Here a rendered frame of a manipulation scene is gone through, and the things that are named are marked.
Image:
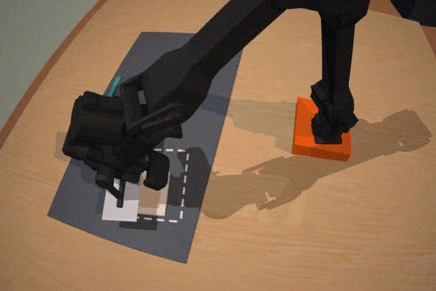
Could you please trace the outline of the teal flat spatula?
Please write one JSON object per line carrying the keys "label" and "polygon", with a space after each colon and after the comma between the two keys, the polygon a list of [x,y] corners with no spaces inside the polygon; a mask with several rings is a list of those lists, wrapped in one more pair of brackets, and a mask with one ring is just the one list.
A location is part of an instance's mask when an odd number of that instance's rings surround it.
{"label": "teal flat spatula", "polygon": [[116,77],[115,82],[114,82],[114,84],[112,85],[112,87],[111,87],[111,89],[110,89],[110,92],[109,92],[109,94],[108,94],[109,97],[113,97],[113,95],[114,95],[114,93],[115,93],[115,91],[116,91],[116,88],[118,87],[118,85],[119,85],[121,79],[122,79],[121,76]]}

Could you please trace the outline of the cream square tile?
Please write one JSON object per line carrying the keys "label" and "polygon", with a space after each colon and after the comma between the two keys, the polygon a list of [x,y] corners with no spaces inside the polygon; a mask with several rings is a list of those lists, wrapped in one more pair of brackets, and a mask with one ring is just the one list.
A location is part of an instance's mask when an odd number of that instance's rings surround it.
{"label": "cream square tile", "polygon": [[143,180],[146,179],[146,171],[142,173],[138,214],[166,216],[169,178],[170,173],[168,173],[168,184],[157,191],[144,186]]}

